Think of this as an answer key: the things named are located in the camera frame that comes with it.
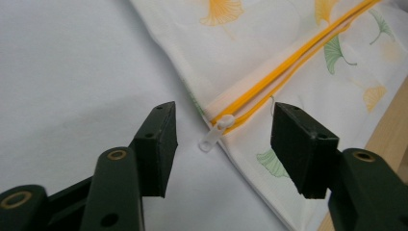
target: wooden surface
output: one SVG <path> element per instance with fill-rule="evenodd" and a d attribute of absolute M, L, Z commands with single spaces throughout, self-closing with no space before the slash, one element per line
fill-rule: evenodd
<path fill-rule="evenodd" d="M 387 112 L 381 118 L 366 149 L 380 155 L 408 182 L 408 77 L 398 90 Z M 334 230 L 329 214 L 320 225 L 319 231 Z"/>

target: zipper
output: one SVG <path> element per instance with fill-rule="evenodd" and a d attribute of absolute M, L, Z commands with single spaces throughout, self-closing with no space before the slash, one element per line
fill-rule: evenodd
<path fill-rule="evenodd" d="M 268 99 L 276 92 L 282 89 L 282 87 L 291 79 L 293 74 L 305 64 L 311 57 L 313 57 L 326 42 L 338 35 L 339 33 L 347 30 L 351 22 L 370 9 L 373 5 L 381 0 L 365 0 L 341 18 L 336 20 L 333 24 L 329 25 L 326 29 L 318 33 L 315 37 L 306 42 L 300 49 L 294 52 L 286 61 L 281 63 L 276 69 L 274 69 L 269 75 L 264 77 L 254 87 L 241 95 L 232 104 L 226 107 L 221 113 L 215 116 L 211 120 L 213 128 L 206 135 L 206 137 L 200 141 L 200 148 L 203 151 L 209 151 L 217 143 L 215 138 L 219 140 L 223 135 L 233 131 L 235 128 L 243 125 L 258 109 L 260 109 Z M 242 109 L 248 107 L 249 110 L 242 113 Z M 218 129 L 219 123 L 223 123 L 225 117 L 233 117 L 234 121 L 227 127 Z M 211 137 L 211 142 L 207 142 L 208 137 Z"/>

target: white zipper pull tab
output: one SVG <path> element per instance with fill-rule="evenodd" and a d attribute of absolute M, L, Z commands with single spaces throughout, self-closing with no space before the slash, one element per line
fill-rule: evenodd
<path fill-rule="evenodd" d="M 235 123 L 233 115 L 224 115 L 217 124 L 210 130 L 209 133 L 199 142 L 198 146 L 204 152 L 209 152 L 217 141 L 222 137 L 225 130 Z"/>

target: fabric bag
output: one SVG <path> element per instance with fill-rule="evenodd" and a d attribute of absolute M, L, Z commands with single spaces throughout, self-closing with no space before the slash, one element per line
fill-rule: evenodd
<path fill-rule="evenodd" d="M 408 74 L 408 14 L 379 0 L 132 0 L 217 141 L 292 230 L 321 200 L 297 193 L 270 148 L 274 101 L 364 147 Z"/>

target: ginkgo leaf print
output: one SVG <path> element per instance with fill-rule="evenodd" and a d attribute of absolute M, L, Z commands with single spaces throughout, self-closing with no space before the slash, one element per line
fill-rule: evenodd
<path fill-rule="evenodd" d="M 209 0 L 209 12 L 200 22 L 207 26 L 222 25 L 243 14 L 241 0 Z"/>
<path fill-rule="evenodd" d="M 394 37 L 393 32 L 391 31 L 391 28 L 388 26 L 387 22 L 385 22 L 381 14 L 378 11 L 373 10 L 373 9 L 369 10 L 369 13 L 371 13 L 371 15 L 375 18 L 375 21 L 377 21 L 378 27 L 380 29 L 378 36 L 375 38 L 374 41 L 370 43 L 370 45 L 373 45 L 378 40 L 378 38 L 380 38 L 382 33 L 389 35 L 391 39 L 395 41 L 395 37 Z"/>
<path fill-rule="evenodd" d="M 364 92 L 363 99 L 369 112 L 375 108 L 385 93 L 387 93 L 387 89 L 384 86 L 370 88 Z"/>
<path fill-rule="evenodd" d="M 288 172 L 285 170 L 282 163 L 279 161 L 278 157 L 272 149 L 264 154 L 258 154 L 256 156 L 256 159 L 270 172 L 270 174 L 276 177 L 289 177 Z"/>
<path fill-rule="evenodd" d="M 330 74 L 334 74 L 334 65 L 339 58 L 343 58 L 345 62 L 349 65 L 357 65 L 349 63 L 342 52 L 342 47 L 340 46 L 339 35 L 334 36 L 324 45 L 324 58 L 326 59 L 327 69 Z"/>
<path fill-rule="evenodd" d="M 315 19 L 318 25 L 322 20 L 330 24 L 330 14 L 337 2 L 339 0 L 315 0 Z"/>

